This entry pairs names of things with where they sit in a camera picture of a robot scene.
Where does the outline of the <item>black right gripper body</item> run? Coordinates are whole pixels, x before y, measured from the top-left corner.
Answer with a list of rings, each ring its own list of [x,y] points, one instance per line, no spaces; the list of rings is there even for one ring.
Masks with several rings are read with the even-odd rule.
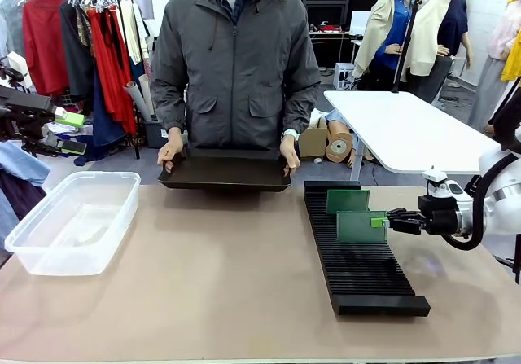
[[[424,230],[430,235],[452,235],[458,230],[457,201],[453,197],[418,197],[418,209],[425,219]]]

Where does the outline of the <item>green PCB board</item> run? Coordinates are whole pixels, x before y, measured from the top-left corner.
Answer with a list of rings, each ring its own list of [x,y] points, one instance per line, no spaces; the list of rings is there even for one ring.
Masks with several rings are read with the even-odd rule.
[[[331,189],[326,193],[326,214],[369,210],[368,190]]]
[[[336,213],[339,243],[386,243],[385,211],[342,211]]]

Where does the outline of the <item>dark brown serving tray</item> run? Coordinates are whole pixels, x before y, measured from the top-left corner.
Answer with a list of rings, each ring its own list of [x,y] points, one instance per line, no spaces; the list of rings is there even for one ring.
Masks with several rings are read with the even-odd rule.
[[[186,147],[158,182],[171,189],[281,192],[291,185],[286,164],[276,151]]]

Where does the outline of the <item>person's left forearm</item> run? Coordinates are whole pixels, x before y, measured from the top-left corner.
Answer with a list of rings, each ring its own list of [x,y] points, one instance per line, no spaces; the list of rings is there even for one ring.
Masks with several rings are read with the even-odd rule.
[[[293,76],[285,80],[282,118],[282,131],[304,132],[310,121],[318,97],[320,73],[312,73],[306,77]]]

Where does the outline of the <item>person's right forearm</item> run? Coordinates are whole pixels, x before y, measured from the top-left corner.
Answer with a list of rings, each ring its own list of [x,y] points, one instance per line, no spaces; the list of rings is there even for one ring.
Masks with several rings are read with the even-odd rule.
[[[151,76],[151,97],[159,122],[167,131],[176,128],[183,132],[186,124],[186,72],[161,72],[154,68]]]

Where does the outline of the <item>navy hanging garment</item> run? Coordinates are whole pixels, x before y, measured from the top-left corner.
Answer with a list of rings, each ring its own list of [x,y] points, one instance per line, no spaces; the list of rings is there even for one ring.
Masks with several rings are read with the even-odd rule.
[[[74,165],[102,160],[124,148],[126,133],[122,124],[108,113],[103,88],[97,69],[94,70],[92,134],[79,135],[77,141],[86,145],[85,153],[74,160]]]

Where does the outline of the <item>black slotted PCB rack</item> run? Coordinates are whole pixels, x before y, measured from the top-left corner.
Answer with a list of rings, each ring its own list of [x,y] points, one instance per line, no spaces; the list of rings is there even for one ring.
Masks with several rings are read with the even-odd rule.
[[[427,299],[415,294],[387,242],[337,241],[336,214],[326,214],[331,189],[364,189],[356,181],[304,182],[304,202],[335,313],[426,317]]]

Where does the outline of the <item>dark purple cloth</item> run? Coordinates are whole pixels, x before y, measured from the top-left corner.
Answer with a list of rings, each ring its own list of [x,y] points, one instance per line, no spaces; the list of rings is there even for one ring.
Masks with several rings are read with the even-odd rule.
[[[22,220],[46,196],[41,187],[2,170],[0,170],[0,189],[19,220]]]

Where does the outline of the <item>dark grey hanging garment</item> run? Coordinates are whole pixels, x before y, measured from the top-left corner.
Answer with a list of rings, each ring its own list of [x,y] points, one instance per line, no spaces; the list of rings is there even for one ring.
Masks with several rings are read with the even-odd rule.
[[[68,2],[59,6],[68,84],[71,95],[88,96],[94,89],[94,60],[78,34],[77,10]]]

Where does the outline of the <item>red hanging shirt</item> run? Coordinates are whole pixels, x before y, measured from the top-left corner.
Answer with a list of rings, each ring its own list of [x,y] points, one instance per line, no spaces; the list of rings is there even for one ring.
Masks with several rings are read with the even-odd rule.
[[[40,95],[60,95],[69,86],[59,13],[64,2],[29,0],[23,6],[25,60]]]

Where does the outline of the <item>clear plastic storage box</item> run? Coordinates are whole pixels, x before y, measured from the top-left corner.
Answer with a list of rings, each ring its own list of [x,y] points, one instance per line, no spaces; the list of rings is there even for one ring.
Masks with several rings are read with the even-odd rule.
[[[72,173],[20,221],[5,249],[32,275],[101,274],[134,219],[141,181],[133,172]]]

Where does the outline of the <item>beige paper roll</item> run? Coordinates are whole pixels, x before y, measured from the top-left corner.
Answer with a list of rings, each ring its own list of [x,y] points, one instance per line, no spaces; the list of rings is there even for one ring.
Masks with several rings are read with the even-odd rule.
[[[155,115],[155,106],[151,97],[150,81],[147,74],[142,74],[139,78],[139,83],[142,88],[142,96],[152,116]]]

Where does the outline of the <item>grey storage bin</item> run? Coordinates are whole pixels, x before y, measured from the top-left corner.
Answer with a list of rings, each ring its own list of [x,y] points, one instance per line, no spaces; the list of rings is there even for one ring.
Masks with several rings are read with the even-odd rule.
[[[144,121],[147,146],[152,149],[160,149],[168,141],[168,133],[158,121]]]

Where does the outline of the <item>mannequin in pink top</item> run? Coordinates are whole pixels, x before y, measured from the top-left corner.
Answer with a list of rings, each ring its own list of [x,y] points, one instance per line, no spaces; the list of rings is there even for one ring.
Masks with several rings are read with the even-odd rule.
[[[505,70],[521,32],[521,0],[509,0],[487,46],[488,57],[479,78],[467,124],[484,132],[510,80]]]

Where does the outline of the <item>white flat panel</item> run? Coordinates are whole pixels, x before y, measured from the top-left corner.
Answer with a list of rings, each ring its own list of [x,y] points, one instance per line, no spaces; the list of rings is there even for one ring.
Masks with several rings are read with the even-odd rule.
[[[369,11],[353,11],[348,33],[351,36],[363,36],[369,18]]]

